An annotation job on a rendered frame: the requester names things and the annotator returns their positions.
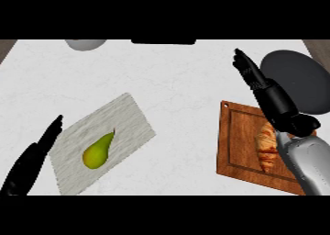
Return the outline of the brown wooden cutting board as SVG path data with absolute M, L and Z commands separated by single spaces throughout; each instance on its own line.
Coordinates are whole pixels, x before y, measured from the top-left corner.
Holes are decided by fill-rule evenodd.
M 261 169 L 257 134 L 266 122 L 260 108 L 222 101 L 217 174 L 304 195 L 303 187 L 281 158 L 269 173 Z

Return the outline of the green pear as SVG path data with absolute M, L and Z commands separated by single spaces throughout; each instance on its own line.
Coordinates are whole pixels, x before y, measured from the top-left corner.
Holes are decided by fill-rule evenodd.
M 110 132 L 86 149 L 83 154 L 85 165 L 90 169 L 98 169 L 108 161 L 108 151 L 114 141 L 116 132 Z

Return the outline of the pale grey round bowl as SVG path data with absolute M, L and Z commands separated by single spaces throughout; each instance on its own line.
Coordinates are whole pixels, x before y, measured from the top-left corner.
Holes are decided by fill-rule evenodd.
M 88 51 L 98 49 L 107 41 L 104 39 L 67 39 L 67 43 L 74 50 Z

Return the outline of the golden brown croissant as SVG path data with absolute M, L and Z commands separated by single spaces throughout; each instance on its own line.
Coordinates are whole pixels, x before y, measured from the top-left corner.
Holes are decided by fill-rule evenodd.
M 270 122 L 263 125 L 257 134 L 257 157 L 263 172 L 269 173 L 279 157 L 275 128 Z

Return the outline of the grey marbled placemat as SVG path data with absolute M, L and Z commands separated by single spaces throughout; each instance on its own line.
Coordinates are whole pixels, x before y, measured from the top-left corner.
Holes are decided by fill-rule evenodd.
M 124 93 L 60 134 L 49 152 L 65 196 L 80 194 L 157 133 Z

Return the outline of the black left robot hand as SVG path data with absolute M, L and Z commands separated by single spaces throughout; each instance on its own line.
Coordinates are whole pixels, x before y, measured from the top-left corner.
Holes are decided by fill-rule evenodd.
M 9 170 L 0 196 L 26 196 L 29 194 L 42 172 L 48 153 L 62 132 L 62 119 L 64 116 L 60 115 L 46 129 L 40 141 L 30 144 L 20 156 Z

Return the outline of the dark grey round pan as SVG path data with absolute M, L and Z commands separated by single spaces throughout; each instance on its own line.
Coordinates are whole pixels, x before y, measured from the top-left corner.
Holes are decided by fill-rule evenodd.
M 303 113 L 330 112 L 330 73 L 307 55 L 276 50 L 266 55 L 260 69 L 285 88 Z

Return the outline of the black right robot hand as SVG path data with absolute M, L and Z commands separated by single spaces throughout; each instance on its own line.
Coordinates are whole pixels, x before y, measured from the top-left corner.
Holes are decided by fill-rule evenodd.
M 275 79 L 267 78 L 256 62 L 241 49 L 235 49 L 233 66 L 250 85 L 257 102 L 273 127 L 297 137 L 307 137 L 322 126 L 320 121 L 300 112 L 291 96 Z

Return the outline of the black flat appliance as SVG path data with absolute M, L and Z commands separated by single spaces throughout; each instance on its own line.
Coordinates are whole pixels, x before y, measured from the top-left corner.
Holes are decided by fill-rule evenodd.
M 194 45 L 197 39 L 132 39 L 132 42 L 151 45 Z

